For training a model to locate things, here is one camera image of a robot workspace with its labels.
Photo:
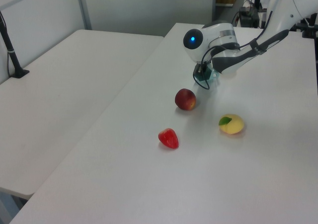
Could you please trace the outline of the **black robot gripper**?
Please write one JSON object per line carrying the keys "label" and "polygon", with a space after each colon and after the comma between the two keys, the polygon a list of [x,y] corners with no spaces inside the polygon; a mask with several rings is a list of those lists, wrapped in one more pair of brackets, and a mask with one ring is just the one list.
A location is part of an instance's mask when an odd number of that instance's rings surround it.
{"label": "black robot gripper", "polygon": [[198,81],[203,81],[203,76],[208,76],[207,64],[204,62],[203,64],[196,64],[193,75],[196,77]]}

